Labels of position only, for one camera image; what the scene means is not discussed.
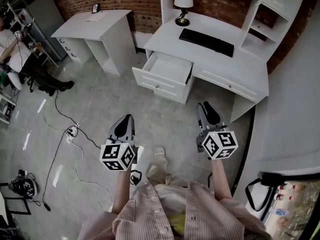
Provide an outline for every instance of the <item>red brick wall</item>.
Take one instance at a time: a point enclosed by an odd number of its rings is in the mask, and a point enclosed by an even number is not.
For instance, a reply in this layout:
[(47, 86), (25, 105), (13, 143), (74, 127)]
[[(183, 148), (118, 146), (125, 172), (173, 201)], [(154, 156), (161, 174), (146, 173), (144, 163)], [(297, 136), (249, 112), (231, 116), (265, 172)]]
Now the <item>red brick wall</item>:
[[(91, 11), (92, 5), (100, 3), (102, 10), (128, 9), (132, 10), (128, 20), (132, 31), (154, 33), (162, 23), (160, 0), (54, 0), (63, 18), (69, 19), (79, 12)], [(317, 0), (303, 0), (300, 10), (289, 32), (283, 39), (279, 48), (267, 63), (269, 74), (285, 58), (305, 29)], [(210, 17), (242, 27), (249, 9), (251, 0), (193, 0), (191, 12), (204, 14)], [(276, 14), (259, 7), (257, 18), (272, 27)]]

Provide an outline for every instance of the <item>floor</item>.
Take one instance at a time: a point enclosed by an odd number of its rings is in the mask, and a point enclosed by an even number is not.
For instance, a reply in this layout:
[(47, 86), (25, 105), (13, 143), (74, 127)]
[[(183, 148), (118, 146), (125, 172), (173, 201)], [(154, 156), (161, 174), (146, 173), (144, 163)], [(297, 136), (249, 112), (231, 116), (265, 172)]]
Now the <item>floor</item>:
[[(144, 53), (138, 54), (142, 67)], [(163, 146), (169, 161), (168, 172), (185, 180), (207, 184), (210, 163), (207, 156), (197, 153), (196, 136), (200, 133), (196, 120), (196, 105), (209, 101), (228, 122), (231, 116), (234, 94), (226, 89), (201, 79), (196, 79), (186, 105), (155, 96), (153, 91), (137, 85), (131, 70), (121, 77), (105, 73), (99, 64), (90, 60), (85, 65), (75, 64), (70, 58), (60, 63), (58, 78), (74, 80), (71, 90), (60, 92), (57, 97), (59, 110), (72, 117), (79, 127), (100, 146), (106, 142), (110, 127), (125, 114), (135, 120), (135, 144), (144, 147), (143, 159), (138, 166), (146, 170), (156, 146)], [(55, 108), (55, 97), (28, 86), (20, 92), (17, 107), (9, 126), (0, 123), (0, 182), (16, 177), (19, 169), (27, 170), (36, 177), (41, 199), (47, 174), (53, 161), (62, 131), (72, 126), (70, 119), (60, 115)], [(244, 152), (250, 124), (249, 113), (229, 127), (235, 132), (239, 149), (231, 158), (223, 161), (228, 183), (232, 186)], [(98, 183), (109, 189), (114, 197), (117, 172), (109, 172), (99, 161), (100, 150), (79, 133), (73, 139), (84, 152), (84, 160), (77, 172), (84, 181)], [(32, 215), (15, 215), (21, 230), (32, 240), (75, 240), (81, 224), (90, 215), (109, 209), (105, 189), (82, 183), (76, 177), (74, 167), (82, 158), (77, 147), (63, 137), (56, 160), (49, 175), (45, 201), (51, 208), (30, 203)], [(54, 178), (60, 171), (55, 187)], [(14, 196), (6, 188), (4, 196)], [(13, 210), (23, 210), (23, 203), (10, 201)]]

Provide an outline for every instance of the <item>open drawer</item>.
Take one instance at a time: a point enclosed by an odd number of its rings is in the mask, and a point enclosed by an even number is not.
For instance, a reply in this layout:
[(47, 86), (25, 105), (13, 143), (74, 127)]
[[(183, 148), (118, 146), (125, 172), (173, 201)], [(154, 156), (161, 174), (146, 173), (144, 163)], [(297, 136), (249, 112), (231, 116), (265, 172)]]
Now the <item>open drawer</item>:
[(193, 63), (153, 52), (142, 69), (132, 67), (138, 85), (154, 91), (183, 97)]

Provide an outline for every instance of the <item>pink striped shirt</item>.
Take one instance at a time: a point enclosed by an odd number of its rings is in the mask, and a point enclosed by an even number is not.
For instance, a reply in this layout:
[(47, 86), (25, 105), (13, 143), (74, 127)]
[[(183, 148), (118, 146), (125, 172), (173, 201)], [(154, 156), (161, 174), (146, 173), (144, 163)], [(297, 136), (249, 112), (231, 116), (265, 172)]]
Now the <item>pink striped shirt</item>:
[[(186, 195), (185, 240), (268, 240), (262, 222), (232, 199), (217, 201), (208, 187), (190, 182)], [(136, 186), (119, 215), (102, 212), (88, 219), (78, 240), (173, 240), (167, 216), (147, 178)]]

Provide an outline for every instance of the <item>picture frame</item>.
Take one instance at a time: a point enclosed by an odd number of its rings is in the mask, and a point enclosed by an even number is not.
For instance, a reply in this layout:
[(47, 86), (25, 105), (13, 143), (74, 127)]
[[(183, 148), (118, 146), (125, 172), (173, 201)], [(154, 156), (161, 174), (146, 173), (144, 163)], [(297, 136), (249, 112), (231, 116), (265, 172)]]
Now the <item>picture frame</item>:
[(100, 3), (96, 3), (92, 6), (92, 13), (95, 14), (100, 11)]

